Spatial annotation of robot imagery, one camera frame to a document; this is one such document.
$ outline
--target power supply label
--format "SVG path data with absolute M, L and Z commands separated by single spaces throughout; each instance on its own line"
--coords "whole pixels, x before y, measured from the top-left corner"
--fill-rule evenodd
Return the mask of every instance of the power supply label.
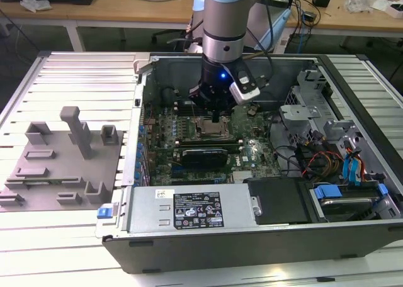
M 224 227 L 220 193 L 174 195 L 176 229 Z

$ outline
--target gray plastic part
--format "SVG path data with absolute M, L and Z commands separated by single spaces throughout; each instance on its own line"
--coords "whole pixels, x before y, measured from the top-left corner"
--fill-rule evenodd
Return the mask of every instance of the gray plastic part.
M 27 143 L 13 174 L 6 181 L 2 195 L 18 193 L 25 199 L 22 206 L 4 206 L 0 204 L 0 212 L 4 211 L 42 211 L 42 210 L 95 210 L 102 203 L 110 202 L 115 183 L 116 169 L 122 147 L 123 132 L 117 131 L 117 145 L 103 145 L 101 131 L 91 132 L 93 158 L 84 160 L 80 151 L 69 138 L 70 131 L 56 131 L 44 135 L 47 145 L 32 146 Z M 53 150 L 54 159 L 25 159 L 27 152 L 36 150 Z M 47 177 L 17 178 L 17 169 L 47 168 Z M 106 191 L 99 196 L 104 202 L 92 203 L 84 194 L 86 183 L 90 182 L 98 191 L 103 181 Z M 58 193 L 75 191 L 82 199 L 80 205 L 61 205 L 56 198 Z
M 17 177 L 47 177 L 49 170 L 46 167 L 17 168 Z
M 99 188 L 95 189 L 91 182 L 87 182 L 86 190 L 84 191 L 88 201 L 92 204 L 104 203 L 108 196 L 108 191 L 105 188 L 103 181 L 100 182 Z
M 52 132 L 49 130 L 45 122 L 31 122 L 25 132 L 25 136 L 32 145 L 46 145 L 44 135 L 49 135 Z
M 31 150 L 25 154 L 26 160 L 55 159 L 54 150 Z
M 84 159 L 91 159 L 91 146 L 88 132 L 78 119 L 80 109 L 77 106 L 64 106 L 60 112 L 60 119 L 69 125 L 72 137 Z
M 89 143 L 91 143 L 91 131 L 89 130 L 88 124 L 86 122 L 81 123 L 82 130 L 83 130 L 83 135 L 87 138 Z M 77 145 L 76 139 L 74 138 L 73 134 L 69 134 L 71 143 L 74 145 Z
M 56 200 L 60 205 L 80 205 L 82 203 L 82 198 L 76 191 L 58 193 Z
M 116 145 L 118 144 L 118 132 L 114 125 L 104 125 L 101 129 L 101 138 L 103 145 Z
M 4 183 L 5 186 L 7 186 L 8 189 L 13 190 L 13 189 L 28 189 L 28 185 L 26 185 L 24 182 L 11 182 L 11 181 L 6 181 Z
M 24 198 L 19 194 L 0 194 L 0 205 L 1 206 L 22 206 Z
M 66 179 L 66 180 L 62 181 L 62 183 L 66 188 L 85 188 L 86 187 L 87 182 L 82 177 L 77 177 L 76 179 L 77 179 L 76 181 L 67 181 L 67 179 Z

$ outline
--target blue latch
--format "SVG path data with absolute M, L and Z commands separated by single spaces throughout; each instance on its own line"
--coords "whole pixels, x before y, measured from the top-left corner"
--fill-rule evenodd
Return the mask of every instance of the blue latch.
M 100 207 L 98 208 L 98 213 L 96 214 L 96 217 L 98 219 L 112 219 L 112 209 L 112 207 Z
M 389 193 L 388 189 L 386 188 L 386 185 L 384 185 L 384 183 L 380 183 L 378 185 L 378 189 L 379 189 L 380 193 L 382 194 L 382 196 L 386 196 Z
M 336 184 L 323 184 L 314 189 L 316 198 L 340 198 L 342 194 Z

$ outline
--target metal slotted table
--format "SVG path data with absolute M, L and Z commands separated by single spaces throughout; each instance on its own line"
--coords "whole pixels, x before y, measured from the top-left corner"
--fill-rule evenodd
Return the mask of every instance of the metal slotted table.
M 27 142 L 24 132 L 30 121 L 46 121 L 53 130 L 67 129 L 58 117 L 63 106 L 80 107 L 80 119 L 92 129 L 116 125 L 125 132 L 126 142 L 137 85 L 135 58 L 136 53 L 52 53 L 37 58 L 0 116 L 0 185 Z M 401 154 L 400 96 L 368 61 L 345 55 L 332 55 L 331 60 Z M 346 114 L 336 96 L 336 105 Z M 121 195 L 125 154 L 123 146 L 112 201 Z M 349 287 L 403 282 L 402 241 L 359 259 L 130 275 L 94 236 L 95 225 L 95 210 L 0 213 L 0 284 Z

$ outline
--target table leg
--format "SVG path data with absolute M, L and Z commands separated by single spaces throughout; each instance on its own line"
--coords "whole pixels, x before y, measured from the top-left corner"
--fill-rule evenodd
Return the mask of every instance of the table leg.
M 0 35 L 1 37 L 9 37 L 10 32 L 8 31 L 6 24 L 0 24 Z
M 293 33 L 293 28 L 284 28 L 283 33 L 280 36 L 277 44 L 275 45 L 275 49 L 273 51 L 274 54 L 284 54 L 285 49 L 287 48 L 288 40 L 290 39 L 291 34 Z
M 120 40 L 122 42 L 125 42 L 127 37 L 126 37 L 126 29 L 124 28 L 119 28 L 119 34 L 120 34 Z
M 343 41 L 340 43 L 341 48 L 346 48 L 348 45 L 348 42 L 350 41 L 351 37 L 344 37 Z
M 65 26 L 65 28 L 67 29 L 67 33 L 69 34 L 73 50 L 75 52 L 84 52 L 86 48 L 84 46 L 84 42 L 81 38 L 81 35 L 78 33 L 77 26 L 71 24 Z

